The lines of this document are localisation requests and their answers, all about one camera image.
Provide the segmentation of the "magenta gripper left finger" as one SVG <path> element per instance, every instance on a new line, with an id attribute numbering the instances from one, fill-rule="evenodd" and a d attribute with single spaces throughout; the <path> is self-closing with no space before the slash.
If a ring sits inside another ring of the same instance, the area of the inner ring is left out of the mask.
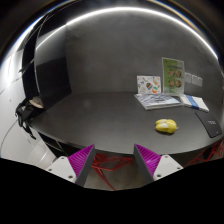
<path id="1" fill-rule="evenodd" d="M 90 145 L 68 157 L 60 156 L 47 171 L 83 187 L 95 155 L 95 145 Z"/>

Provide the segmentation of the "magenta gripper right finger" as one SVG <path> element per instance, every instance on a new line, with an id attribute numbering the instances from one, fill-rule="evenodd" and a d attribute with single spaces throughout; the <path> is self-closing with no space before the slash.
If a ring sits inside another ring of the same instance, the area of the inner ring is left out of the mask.
<path id="1" fill-rule="evenodd" d="M 145 185 L 182 169 L 182 166 L 171 156 L 160 156 L 138 144 L 134 145 L 134 157 Z"/>

